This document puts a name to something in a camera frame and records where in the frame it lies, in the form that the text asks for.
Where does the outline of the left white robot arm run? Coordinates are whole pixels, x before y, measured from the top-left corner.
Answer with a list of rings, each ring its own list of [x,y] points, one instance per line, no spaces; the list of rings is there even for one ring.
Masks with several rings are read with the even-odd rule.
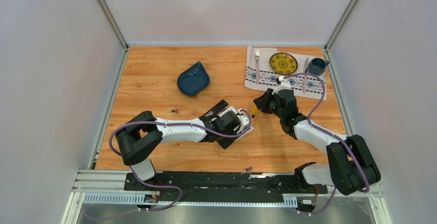
[[[139,186],[150,191],[156,187],[158,178],[149,156],[158,145],[180,141],[216,142],[226,149],[252,129],[248,112],[234,107],[209,110],[190,120],[162,119],[154,117],[151,111],[144,111],[116,128],[110,135],[109,145],[138,176]]]

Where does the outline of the yellow handled screwdriver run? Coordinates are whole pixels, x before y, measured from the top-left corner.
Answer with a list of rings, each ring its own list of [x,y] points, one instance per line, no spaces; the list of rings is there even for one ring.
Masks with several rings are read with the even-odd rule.
[[[253,107],[252,113],[251,113],[251,117],[255,118],[256,114],[257,114],[258,108],[256,106]]]

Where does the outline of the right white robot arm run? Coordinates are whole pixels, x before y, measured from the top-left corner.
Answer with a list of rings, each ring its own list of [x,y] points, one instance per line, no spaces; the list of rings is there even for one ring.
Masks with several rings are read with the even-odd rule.
[[[277,116],[286,134],[309,143],[327,155],[328,164],[310,162],[295,168],[294,186],[298,191],[308,192],[316,184],[329,185],[347,196],[364,191],[381,180],[381,173],[365,139],[358,134],[345,136],[333,133],[311,123],[299,112],[292,90],[275,93],[273,89],[268,89],[254,99],[254,104],[262,113]]]

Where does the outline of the white remote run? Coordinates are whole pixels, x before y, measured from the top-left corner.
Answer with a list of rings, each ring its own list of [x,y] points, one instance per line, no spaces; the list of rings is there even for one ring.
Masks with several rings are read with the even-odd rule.
[[[234,106],[230,106],[230,107],[226,107],[224,108],[219,114],[218,116],[222,117],[224,116],[226,113],[231,112],[234,113],[235,115],[244,115],[244,112],[241,109],[236,109]]]
[[[254,129],[254,127],[253,127],[252,125],[246,125],[246,126],[244,126],[244,128],[241,128],[241,129],[237,132],[238,137],[236,137],[236,138],[234,139],[234,141],[236,142],[236,141],[240,140],[240,139],[243,138],[245,135],[247,135],[247,134],[249,134],[250,132],[252,132],[253,129]]]

